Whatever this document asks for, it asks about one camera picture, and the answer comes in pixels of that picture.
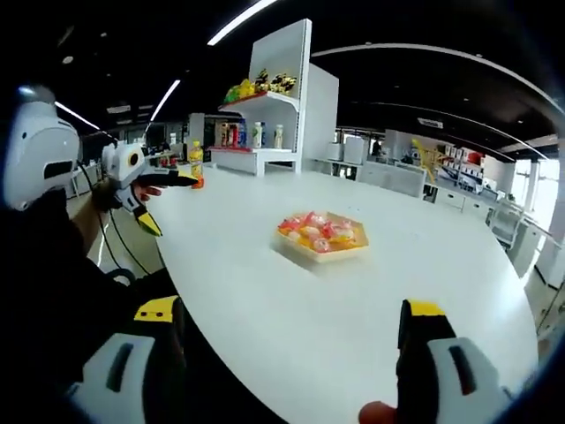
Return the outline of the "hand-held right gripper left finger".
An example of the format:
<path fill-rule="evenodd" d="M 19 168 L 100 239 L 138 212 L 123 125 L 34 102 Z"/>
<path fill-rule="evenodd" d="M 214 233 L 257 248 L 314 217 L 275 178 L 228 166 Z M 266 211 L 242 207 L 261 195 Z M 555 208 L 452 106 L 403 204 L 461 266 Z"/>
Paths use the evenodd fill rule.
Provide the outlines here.
<path fill-rule="evenodd" d="M 184 329 L 177 295 L 148 301 L 85 363 L 68 399 L 88 423 L 182 423 Z"/>

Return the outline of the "person's left hand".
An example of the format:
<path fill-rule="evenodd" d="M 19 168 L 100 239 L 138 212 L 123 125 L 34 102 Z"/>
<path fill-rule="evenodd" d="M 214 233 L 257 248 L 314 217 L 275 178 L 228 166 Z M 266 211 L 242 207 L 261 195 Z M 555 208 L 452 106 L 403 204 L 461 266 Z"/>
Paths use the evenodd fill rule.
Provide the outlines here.
<path fill-rule="evenodd" d="M 141 203 L 146 203 L 150 201 L 152 197 L 158 197 L 162 195 L 162 189 L 160 187 L 142 186 L 138 183 L 133 183 L 132 189 L 136 199 Z"/>

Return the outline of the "person's right hand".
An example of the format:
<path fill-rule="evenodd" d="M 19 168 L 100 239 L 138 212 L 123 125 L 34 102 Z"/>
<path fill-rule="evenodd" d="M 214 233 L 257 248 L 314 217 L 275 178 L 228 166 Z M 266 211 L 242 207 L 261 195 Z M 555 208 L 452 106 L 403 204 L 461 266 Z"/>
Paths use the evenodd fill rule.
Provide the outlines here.
<path fill-rule="evenodd" d="M 359 424 L 396 424 L 396 409 L 381 401 L 364 405 L 358 414 Z"/>

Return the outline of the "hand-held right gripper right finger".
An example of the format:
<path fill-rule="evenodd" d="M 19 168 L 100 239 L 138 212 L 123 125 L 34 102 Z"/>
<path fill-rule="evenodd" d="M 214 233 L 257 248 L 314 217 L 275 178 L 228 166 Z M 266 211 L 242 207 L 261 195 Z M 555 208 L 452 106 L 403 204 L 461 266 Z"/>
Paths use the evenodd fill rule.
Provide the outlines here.
<path fill-rule="evenodd" d="M 511 403 L 490 359 L 434 303 L 403 301 L 397 347 L 399 423 L 491 423 Z"/>

